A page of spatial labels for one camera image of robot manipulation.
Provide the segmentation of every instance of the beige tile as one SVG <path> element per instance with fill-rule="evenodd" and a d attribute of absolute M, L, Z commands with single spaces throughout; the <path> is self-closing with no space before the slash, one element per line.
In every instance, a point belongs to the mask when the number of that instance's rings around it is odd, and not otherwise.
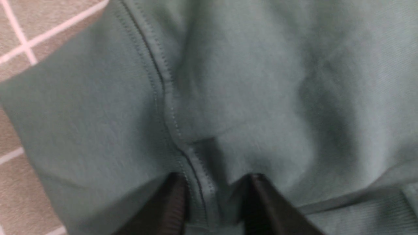
<path fill-rule="evenodd" d="M 26 37 L 50 30 L 100 0 L 9 0 Z"/>
<path fill-rule="evenodd" d="M 0 82 L 23 72 L 30 66 L 31 64 L 24 53 L 13 57 L 9 61 L 0 64 Z"/>
<path fill-rule="evenodd" d="M 45 235 L 61 226 L 25 155 L 0 165 L 0 225 L 7 235 Z"/>
<path fill-rule="evenodd" d="M 39 61 L 45 59 L 48 55 L 50 55 L 52 52 L 54 52 L 56 49 L 62 46 L 66 41 L 68 41 L 72 36 L 76 35 L 78 32 L 82 31 L 87 26 L 96 22 L 102 15 L 102 13 L 103 11 L 101 10 L 93 14 L 92 16 L 87 17 L 83 21 L 75 24 L 74 26 L 68 28 L 67 30 L 33 47 L 32 49 L 36 58 Z"/>
<path fill-rule="evenodd" d="M 20 45 L 19 40 L 0 4 L 0 56 Z"/>
<path fill-rule="evenodd" d="M 0 108 L 0 157 L 19 147 L 19 137 L 4 110 Z"/>

